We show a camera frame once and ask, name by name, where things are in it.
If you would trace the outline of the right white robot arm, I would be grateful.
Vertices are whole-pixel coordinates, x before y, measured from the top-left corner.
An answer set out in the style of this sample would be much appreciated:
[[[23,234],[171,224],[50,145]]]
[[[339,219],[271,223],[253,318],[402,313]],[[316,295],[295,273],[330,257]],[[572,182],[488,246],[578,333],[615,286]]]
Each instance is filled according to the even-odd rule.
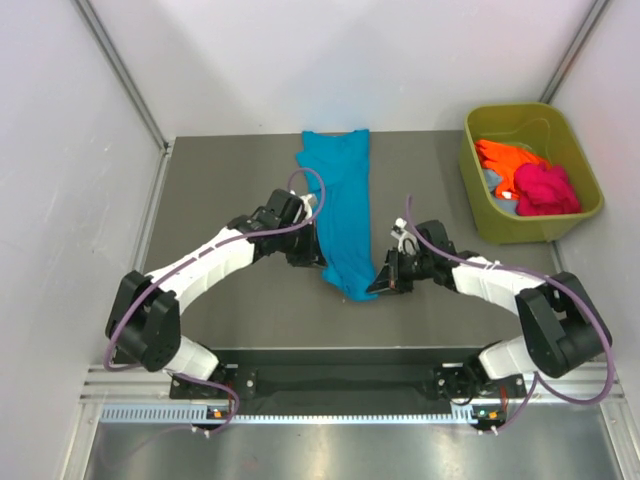
[[[413,226],[399,218],[391,234],[398,244],[387,252],[368,293],[409,293],[415,282],[431,280],[518,319],[520,336],[490,344],[463,363],[474,393],[490,395],[504,378],[516,375],[543,373],[560,378],[609,353],[609,329],[575,275],[561,272],[548,277],[506,268],[475,252],[459,252],[438,220]]]

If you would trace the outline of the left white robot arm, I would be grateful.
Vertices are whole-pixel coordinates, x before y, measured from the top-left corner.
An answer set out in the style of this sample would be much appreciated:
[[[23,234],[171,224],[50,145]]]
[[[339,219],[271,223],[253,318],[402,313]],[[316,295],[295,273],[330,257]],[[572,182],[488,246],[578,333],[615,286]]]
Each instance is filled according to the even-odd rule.
[[[265,205],[234,218],[182,259],[150,273],[126,274],[105,328],[104,365],[122,352],[149,372],[183,378],[205,396],[220,394],[229,379],[227,368],[209,348],[182,333],[182,315],[226,277],[274,253],[294,267],[325,266],[315,221],[322,204],[319,194],[276,189]]]

